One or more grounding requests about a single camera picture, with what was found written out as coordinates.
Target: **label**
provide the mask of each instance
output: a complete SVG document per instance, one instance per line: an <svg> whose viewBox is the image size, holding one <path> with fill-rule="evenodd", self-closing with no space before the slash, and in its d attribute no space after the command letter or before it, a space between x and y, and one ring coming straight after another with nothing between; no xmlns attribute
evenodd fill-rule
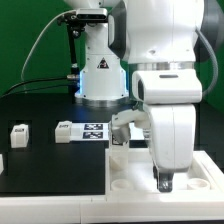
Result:
<svg viewBox="0 0 224 224"><path fill-rule="evenodd" d="M84 132L83 139L102 139L103 132Z"/></svg>
<svg viewBox="0 0 224 224"><path fill-rule="evenodd" d="M103 124L85 124L84 130L103 130Z"/></svg>
<svg viewBox="0 0 224 224"><path fill-rule="evenodd" d="M69 126L67 124L60 125L59 128L68 128Z"/></svg>
<svg viewBox="0 0 224 224"><path fill-rule="evenodd" d="M107 64L107 62L106 62L106 60L105 60L105 58L103 58L103 59L101 60L101 62L100 62L100 64L98 65L97 68L99 68L99 69L109 69L109 66L108 66L108 64Z"/></svg>
<svg viewBox="0 0 224 224"><path fill-rule="evenodd" d="M24 128L16 129L15 132L24 132Z"/></svg>

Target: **black table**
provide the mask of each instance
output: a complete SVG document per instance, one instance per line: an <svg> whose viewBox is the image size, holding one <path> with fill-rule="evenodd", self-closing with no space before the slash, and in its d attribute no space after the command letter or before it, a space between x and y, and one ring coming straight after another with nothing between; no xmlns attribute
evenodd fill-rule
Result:
<svg viewBox="0 0 224 224"><path fill-rule="evenodd" d="M0 197L105 194L106 142L55 144L59 121L105 123L130 108L92 108L72 103L67 94L12 95L0 100ZM224 168L224 116L203 102L197 106L196 150L205 150ZM30 128L27 148L12 149L10 133L16 124Z"/></svg>

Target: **triangular sticker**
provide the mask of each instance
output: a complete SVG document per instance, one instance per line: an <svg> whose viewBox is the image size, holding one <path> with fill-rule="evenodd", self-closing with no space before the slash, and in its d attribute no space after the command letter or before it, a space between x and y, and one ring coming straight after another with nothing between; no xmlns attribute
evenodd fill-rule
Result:
<svg viewBox="0 0 224 224"><path fill-rule="evenodd" d="M107 62L106 62L106 60L105 60L105 58L103 58L103 59L101 60L101 62L100 62L100 64L98 65L97 68L99 68L99 69L108 69L108 68L109 68L109 66L108 66L108 64L107 64Z"/></svg>

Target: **cable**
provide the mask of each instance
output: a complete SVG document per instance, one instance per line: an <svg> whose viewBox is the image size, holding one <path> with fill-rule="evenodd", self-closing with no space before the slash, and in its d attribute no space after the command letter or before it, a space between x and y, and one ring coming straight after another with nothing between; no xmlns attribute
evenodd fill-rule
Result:
<svg viewBox="0 0 224 224"><path fill-rule="evenodd" d="M41 31L41 33L39 34L37 40L35 41L33 47L31 48L30 53L28 54L28 56L27 56L27 58L26 58L26 61L25 61L24 65L23 65L22 72L21 72L21 81L22 81L22 82L24 82L24 80L25 80L24 72L25 72L25 69L26 69L26 67L27 67L27 64L28 64L28 62L29 62L29 60L30 60L30 58L31 58L31 56L32 56L32 54L33 54L33 52L34 52L36 46L37 46L38 43L40 42L40 40L41 40L42 36L44 35L44 33L46 32L46 30L50 27L50 25L51 25L51 24L52 24L58 17L63 16L65 13L74 12L74 11L75 11L75 10L70 10L70 11L67 11L67 12L58 14L58 15L55 16L55 17L54 17L54 18L53 18L53 19L52 19L52 20L45 26L45 28Z"/></svg>
<svg viewBox="0 0 224 224"><path fill-rule="evenodd" d="M217 80L218 80L218 76L219 76L219 68L218 68L218 61L217 58L215 56L215 52L212 48L212 46L210 45L210 43L208 42L208 40L206 39L206 37L204 36L204 34L200 31L200 29L196 28L196 33L198 34L200 40L202 41L202 43L204 44L204 46L206 47L210 57L211 57L211 61L212 61L212 68L213 68L213 78L212 78L212 82L210 84L210 86L203 91L203 97L207 96L216 86Z"/></svg>
<svg viewBox="0 0 224 224"><path fill-rule="evenodd" d="M38 90L44 90L44 89L53 89L53 88L59 88L59 87L69 87L69 84L62 84L62 85L55 85L55 86L47 86L47 87L41 87L41 88L34 88L34 89L27 89L27 90L21 90L21 91L17 91L17 92L13 92L13 93L8 93L8 94L4 94L0 97L0 99L10 96L10 95L14 95L14 94L18 94L18 93L25 93L25 92L31 92L31 91L38 91Z"/></svg>
<svg viewBox="0 0 224 224"><path fill-rule="evenodd" d="M67 76L62 76L62 77L58 77L58 78L33 79L33 80L28 80L28 81L25 81L25 82L21 82L21 83L15 84L10 89L8 89L7 91L5 91L3 95L9 94L14 89L16 89L16 88L18 88L20 86L24 86L24 85L29 84L29 83L35 83L35 82L50 82L50 81L59 81L59 80L67 80Z"/></svg>

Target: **green wall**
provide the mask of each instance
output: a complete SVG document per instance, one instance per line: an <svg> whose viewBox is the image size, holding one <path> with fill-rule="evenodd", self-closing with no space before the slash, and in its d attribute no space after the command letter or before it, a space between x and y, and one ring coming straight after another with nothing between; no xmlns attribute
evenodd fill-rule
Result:
<svg viewBox="0 0 224 224"><path fill-rule="evenodd" d="M224 9L224 1L218 2ZM24 61L45 25L57 14L70 8L63 0L1 0L0 8L0 94L2 94L10 86L20 82ZM85 63L83 43L83 38L77 43L78 61L81 67ZM218 84L206 100L224 112L224 46L217 52L217 57L220 68ZM66 27L58 27L55 23L34 52L25 71L25 79L66 75L70 71L69 68ZM197 71L205 88L212 78L210 61L198 65ZM66 89L51 91L66 92Z"/></svg>

